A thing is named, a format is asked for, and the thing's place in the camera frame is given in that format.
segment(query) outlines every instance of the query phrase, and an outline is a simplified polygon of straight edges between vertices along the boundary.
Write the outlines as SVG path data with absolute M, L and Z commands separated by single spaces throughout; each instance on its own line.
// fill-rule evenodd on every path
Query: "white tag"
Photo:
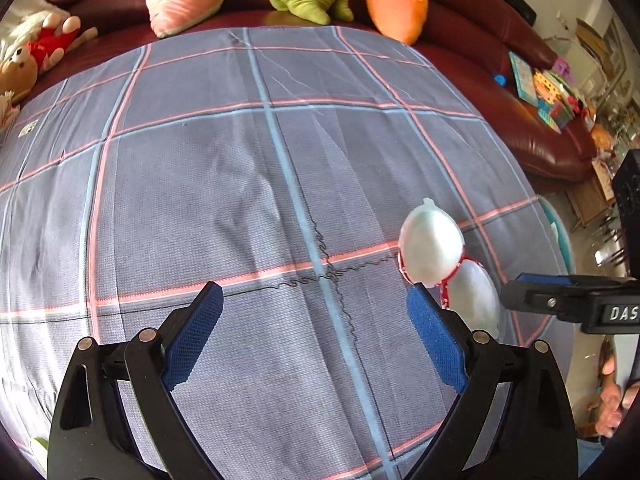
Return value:
M 22 137 L 22 136 L 25 136 L 28 133 L 31 133 L 33 131 L 33 129 L 36 127 L 36 124 L 38 124 L 38 120 L 37 119 L 35 121 L 31 121 L 29 124 L 24 126 L 20 130 L 20 133 L 18 134 L 18 137 Z

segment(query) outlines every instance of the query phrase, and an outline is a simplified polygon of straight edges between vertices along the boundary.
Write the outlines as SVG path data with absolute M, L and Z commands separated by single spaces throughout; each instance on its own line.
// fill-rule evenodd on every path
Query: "plaid tablecloth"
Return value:
M 128 340 L 215 280 L 224 313 L 174 398 L 225 477 L 399 478 L 454 399 L 396 264 L 424 197 L 498 287 L 564 272 L 506 147 L 395 41 L 212 30 L 73 76 L 25 107 L 0 152 L 2 423 L 23 448 L 47 436 L 82 336 Z M 570 326 L 501 325 L 511 343 L 545 337 L 566 371 Z

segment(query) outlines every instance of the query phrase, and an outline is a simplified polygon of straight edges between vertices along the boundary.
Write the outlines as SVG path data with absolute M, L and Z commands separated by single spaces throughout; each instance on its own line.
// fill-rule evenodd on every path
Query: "sofa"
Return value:
M 78 15 L 100 36 L 69 53 L 43 75 L 31 97 L 77 72 L 142 44 L 159 41 L 149 25 L 145 0 L 48 0 Z M 350 0 L 353 23 L 374 30 L 365 0 Z M 224 27 L 314 26 L 268 0 L 225 0 L 220 12 L 185 33 Z M 568 189 L 591 177 L 596 147 L 580 119 L 557 134 L 536 109 L 517 97 L 509 52 L 549 69 L 556 54 L 503 0 L 430 0 L 429 14 L 415 49 L 428 58 L 478 109 L 511 150 L 537 192 Z M 494 76 L 503 75 L 501 87 Z

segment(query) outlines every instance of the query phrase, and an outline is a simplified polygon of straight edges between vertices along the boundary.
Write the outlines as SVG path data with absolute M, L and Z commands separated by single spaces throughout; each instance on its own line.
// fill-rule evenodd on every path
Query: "metal screw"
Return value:
M 549 352 L 549 345 L 542 340 L 536 341 L 535 343 L 533 343 L 533 346 L 541 354 Z
M 489 342 L 489 335 L 484 330 L 476 330 L 474 332 L 474 341 L 481 345 L 486 345 Z
M 142 341 L 143 343 L 148 343 L 149 341 L 152 341 L 153 338 L 155 337 L 156 337 L 156 330 L 153 328 L 145 328 L 142 332 L 140 332 L 140 335 L 138 336 L 140 341 Z
M 91 339 L 90 337 L 83 337 L 78 342 L 78 350 L 88 350 L 89 348 L 91 348 L 92 344 L 94 344 L 93 339 Z

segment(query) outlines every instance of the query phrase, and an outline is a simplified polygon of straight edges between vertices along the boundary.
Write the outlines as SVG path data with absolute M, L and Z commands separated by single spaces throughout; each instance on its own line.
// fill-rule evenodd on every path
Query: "sofa backrest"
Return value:
M 49 0 L 78 15 L 101 34 L 149 22 L 145 0 Z M 350 0 L 355 20 L 372 26 L 365 0 Z M 268 0 L 225 0 L 220 13 L 271 9 Z M 430 0 L 421 38 L 478 64 L 491 75 L 513 79 L 513 50 L 536 68 L 551 68 L 556 54 L 503 0 Z

